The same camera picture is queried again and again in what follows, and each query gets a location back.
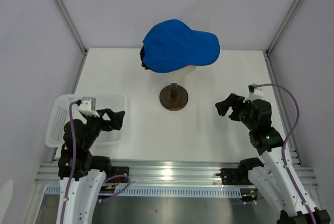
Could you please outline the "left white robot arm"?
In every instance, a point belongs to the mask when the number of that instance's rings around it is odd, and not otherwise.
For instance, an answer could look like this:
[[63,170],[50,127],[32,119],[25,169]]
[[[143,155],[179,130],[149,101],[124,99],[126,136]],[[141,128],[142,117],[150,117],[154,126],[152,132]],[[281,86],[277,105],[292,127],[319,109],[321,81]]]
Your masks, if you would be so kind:
[[128,172],[113,168],[111,159],[94,156],[92,144],[101,132],[119,131],[125,111],[97,110],[96,115],[82,113],[83,122],[73,117],[64,126],[61,157],[58,161],[60,200],[57,223],[91,223],[93,212],[106,182],[129,185]]

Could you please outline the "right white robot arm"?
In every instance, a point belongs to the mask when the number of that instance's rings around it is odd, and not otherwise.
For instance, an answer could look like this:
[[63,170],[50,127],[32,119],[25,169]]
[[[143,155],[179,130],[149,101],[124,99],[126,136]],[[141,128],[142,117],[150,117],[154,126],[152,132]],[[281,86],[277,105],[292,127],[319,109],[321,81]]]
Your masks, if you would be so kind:
[[220,116],[231,109],[229,119],[249,130],[250,143],[259,157],[240,161],[237,176],[243,184],[253,184],[278,211],[277,223],[330,223],[328,212],[319,209],[304,188],[280,133],[272,126],[271,104],[232,93],[215,107]]

